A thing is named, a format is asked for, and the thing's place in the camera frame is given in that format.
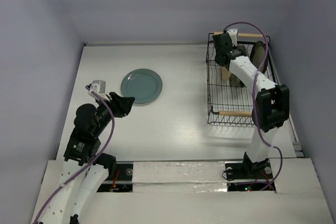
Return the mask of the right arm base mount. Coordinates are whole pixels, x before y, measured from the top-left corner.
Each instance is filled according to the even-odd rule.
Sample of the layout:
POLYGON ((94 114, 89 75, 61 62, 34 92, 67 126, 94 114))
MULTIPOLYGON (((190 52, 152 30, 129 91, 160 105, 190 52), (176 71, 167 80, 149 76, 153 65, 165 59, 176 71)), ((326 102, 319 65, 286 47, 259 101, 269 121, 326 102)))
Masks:
POLYGON ((253 164, 241 161, 225 163, 222 176, 227 181, 258 180, 273 178, 273 173, 269 160, 253 164))

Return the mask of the beige floral plate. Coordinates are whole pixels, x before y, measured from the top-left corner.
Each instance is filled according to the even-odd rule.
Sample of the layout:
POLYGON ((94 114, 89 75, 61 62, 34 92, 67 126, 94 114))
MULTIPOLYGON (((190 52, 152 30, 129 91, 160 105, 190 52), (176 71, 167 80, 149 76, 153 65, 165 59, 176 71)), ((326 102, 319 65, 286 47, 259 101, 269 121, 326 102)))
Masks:
POLYGON ((221 80, 223 83, 226 83, 230 79, 232 73, 229 70, 227 70, 226 67, 224 66, 221 66, 220 70, 221 70, 221 80))

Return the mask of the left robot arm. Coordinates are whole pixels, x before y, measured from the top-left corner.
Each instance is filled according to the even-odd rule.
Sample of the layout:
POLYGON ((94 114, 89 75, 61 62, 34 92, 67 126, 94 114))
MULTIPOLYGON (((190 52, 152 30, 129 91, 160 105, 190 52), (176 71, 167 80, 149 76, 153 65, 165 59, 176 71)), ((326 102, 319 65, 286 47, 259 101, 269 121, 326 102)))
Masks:
POLYGON ((112 137, 104 145, 100 134, 116 118, 127 116, 134 97, 108 95, 89 90, 98 106, 91 103, 76 110, 74 129, 64 152, 64 161, 55 191, 48 197, 34 223, 81 223, 95 193, 106 179, 117 177, 116 157, 104 153, 112 137))

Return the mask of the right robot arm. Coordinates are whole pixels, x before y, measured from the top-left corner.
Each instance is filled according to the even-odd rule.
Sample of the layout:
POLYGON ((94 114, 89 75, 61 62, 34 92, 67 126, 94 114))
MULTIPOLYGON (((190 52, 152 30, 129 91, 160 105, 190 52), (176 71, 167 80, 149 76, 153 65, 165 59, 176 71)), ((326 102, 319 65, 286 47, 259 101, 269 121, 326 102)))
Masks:
POLYGON ((234 74, 251 93, 255 129, 243 161, 233 164, 226 174, 229 179, 252 179, 266 167, 274 137, 289 119, 289 88, 269 80, 261 71, 263 64, 254 66, 238 48, 237 36, 237 29, 213 35, 215 62, 234 74))

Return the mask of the teal blue plate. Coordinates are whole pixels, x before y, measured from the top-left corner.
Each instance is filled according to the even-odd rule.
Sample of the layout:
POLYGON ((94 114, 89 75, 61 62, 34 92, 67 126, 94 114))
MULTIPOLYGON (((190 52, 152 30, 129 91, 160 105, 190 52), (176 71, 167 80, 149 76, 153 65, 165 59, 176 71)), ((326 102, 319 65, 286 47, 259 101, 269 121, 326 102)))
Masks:
POLYGON ((121 82, 124 97, 135 98, 134 104, 145 105, 154 102, 161 94, 163 81, 151 69, 135 69, 127 73, 121 82))

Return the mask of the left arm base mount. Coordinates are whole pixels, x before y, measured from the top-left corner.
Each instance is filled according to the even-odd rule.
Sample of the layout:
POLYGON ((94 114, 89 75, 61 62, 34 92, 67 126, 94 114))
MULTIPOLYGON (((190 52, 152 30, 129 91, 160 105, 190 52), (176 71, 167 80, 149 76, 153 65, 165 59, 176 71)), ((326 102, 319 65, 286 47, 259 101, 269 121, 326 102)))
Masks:
POLYGON ((118 182, 132 182, 133 176, 133 163, 117 162, 116 169, 111 179, 117 179, 118 182))

